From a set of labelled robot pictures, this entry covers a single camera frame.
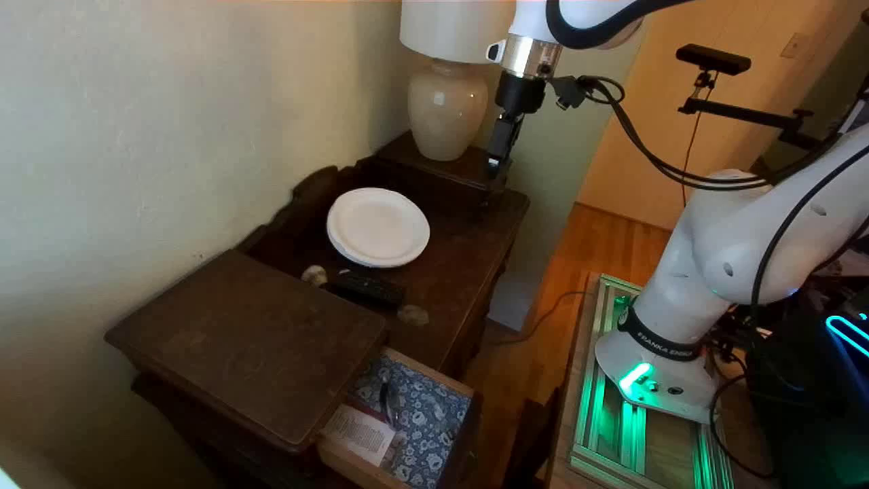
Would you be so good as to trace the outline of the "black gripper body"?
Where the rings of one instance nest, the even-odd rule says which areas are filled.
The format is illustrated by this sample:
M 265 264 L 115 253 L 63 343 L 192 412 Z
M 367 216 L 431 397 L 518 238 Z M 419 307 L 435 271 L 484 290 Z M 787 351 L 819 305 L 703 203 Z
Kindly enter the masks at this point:
M 500 108 L 500 121 L 518 121 L 526 114 L 534 114 L 544 106 L 545 81 L 544 79 L 518 79 L 509 71 L 500 72 L 495 104 Z

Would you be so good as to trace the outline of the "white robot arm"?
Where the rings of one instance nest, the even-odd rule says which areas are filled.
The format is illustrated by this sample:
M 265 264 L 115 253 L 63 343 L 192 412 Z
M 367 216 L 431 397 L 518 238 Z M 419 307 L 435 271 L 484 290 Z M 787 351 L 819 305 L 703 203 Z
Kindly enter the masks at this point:
M 661 7 L 684 0 L 515 0 L 498 51 L 498 121 L 487 163 L 509 174 L 526 114 L 560 79 L 564 49 L 606 45 Z M 818 161 L 769 184 L 720 172 L 684 207 L 666 253 L 628 309 L 595 340 L 595 362 L 635 404 L 708 420 L 716 390 L 703 359 L 705 330 L 734 305 L 792 295 L 869 216 L 869 124 L 844 131 Z

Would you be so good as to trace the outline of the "green lit robot base platform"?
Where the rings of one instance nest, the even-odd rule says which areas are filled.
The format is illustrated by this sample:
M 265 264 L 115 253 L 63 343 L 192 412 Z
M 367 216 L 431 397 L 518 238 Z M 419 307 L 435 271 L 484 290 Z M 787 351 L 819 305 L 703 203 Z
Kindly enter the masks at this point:
M 575 320 L 549 489 L 735 489 L 708 430 L 633 404 L 593 344 L 631 309 L 633 283 L 593 273 Z

